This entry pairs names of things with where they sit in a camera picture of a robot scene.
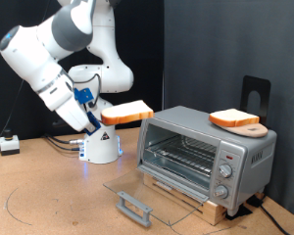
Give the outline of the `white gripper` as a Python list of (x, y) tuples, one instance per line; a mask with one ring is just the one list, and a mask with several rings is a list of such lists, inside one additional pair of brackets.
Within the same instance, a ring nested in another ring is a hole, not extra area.
[(74, 98), (73, 83), (68, 77), (57, 77), (43, 87), (38, 95), (50, 111), (55, 111), (76, 131), (86, 129), (88, 132), (93, 132), (95, 130), (85, 110)]

